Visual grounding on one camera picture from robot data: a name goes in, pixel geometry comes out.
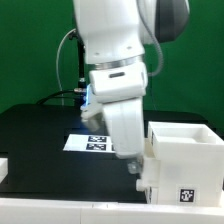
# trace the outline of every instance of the black table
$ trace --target black table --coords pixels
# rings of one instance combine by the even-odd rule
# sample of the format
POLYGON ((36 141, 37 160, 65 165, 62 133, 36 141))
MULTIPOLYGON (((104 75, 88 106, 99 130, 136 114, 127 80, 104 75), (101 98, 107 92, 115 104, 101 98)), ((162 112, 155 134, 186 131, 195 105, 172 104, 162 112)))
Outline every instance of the black table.
MULTIPOLYGON (((205 123, 197 114, 144 111, 148 121, 205 123)), ((90 133, 68 106, 16 105, 0 115, 0 156, 8 157, 1 197, 144 203, 136 175, 114 154, 65 152, 70 133, 90 133)), ((97 134, 106 134, 102 127, 97 134)))

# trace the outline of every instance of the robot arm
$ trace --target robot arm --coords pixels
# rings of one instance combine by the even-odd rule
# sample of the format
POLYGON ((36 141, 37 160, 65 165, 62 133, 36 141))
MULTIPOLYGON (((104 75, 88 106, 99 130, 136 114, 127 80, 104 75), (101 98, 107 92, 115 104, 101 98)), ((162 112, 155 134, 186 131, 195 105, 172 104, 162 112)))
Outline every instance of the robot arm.
POLYGON ((116 154, 125 159, 140 158, 144 151, 142 97, 148 79, 143 44, 154 42, 137 3, 148 29, 161 42, 179 35, 189 13, 187 0, 137 1, 73 0, 85 61, 93 67, 90 91, 95 106, 87 105, 82 118, 102 112, 116 154))

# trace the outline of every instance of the white container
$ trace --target white container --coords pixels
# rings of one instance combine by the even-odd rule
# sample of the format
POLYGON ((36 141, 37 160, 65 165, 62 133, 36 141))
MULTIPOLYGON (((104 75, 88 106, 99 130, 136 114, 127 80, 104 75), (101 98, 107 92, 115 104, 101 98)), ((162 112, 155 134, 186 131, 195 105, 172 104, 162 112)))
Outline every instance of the white container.
POLYGON ((148 140, 147 150, 154 156, 145 156, 139 189, 157 192, 157 204, 219 206, 224 177, 221 138, 201 124, 149 122, 148 140), (151 161, 159 166, 152 172, 147 170, 151 161))

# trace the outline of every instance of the black cable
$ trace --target black cable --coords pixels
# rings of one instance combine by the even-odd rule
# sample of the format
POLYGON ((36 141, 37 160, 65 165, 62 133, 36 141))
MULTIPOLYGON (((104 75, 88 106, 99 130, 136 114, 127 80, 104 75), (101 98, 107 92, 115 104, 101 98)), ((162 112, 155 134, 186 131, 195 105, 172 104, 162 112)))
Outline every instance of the black cable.
POLYGON ((59 91, 59 92, 53 93, 53 94, 51 94, 51 95, 49 95, 49 96, 47 96, 47 97, 41 99, 41 100, 38 100, 38 101, 36 102, 36 104, 44 104, 44 103, 45 103, 46 101, 48 101, 49 99, 55 98, 56 96, 63 95, 63 94, 65 94, 65 93, 73 93, 73 94, 75 94, 75 93, 74 93, 74 90, 63 90, 63 91, 59 91))

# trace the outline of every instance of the green backdrop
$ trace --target green backdrop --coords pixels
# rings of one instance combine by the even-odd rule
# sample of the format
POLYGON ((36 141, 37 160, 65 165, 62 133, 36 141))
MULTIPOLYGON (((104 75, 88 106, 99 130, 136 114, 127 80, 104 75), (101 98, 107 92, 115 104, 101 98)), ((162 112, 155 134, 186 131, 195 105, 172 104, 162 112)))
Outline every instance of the green backdrop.
MULTIPOLYGON (((185 32, 162 44, 165 68, 150 79, 154 101, 158 110, 195 112, 224 130, 224 1, 190 0, 190 7, 185 32)), ((72 0, 0 0, 0 112, 58 91, 56 52, 73 26, 72 0)), ((156 67, 152 47, 145 59, 156 67)), ((65 43, 60 73, 64 89, 75 87, 75 41, 65 43)), ((144 108, 153 109, 147 92, 144 108)))

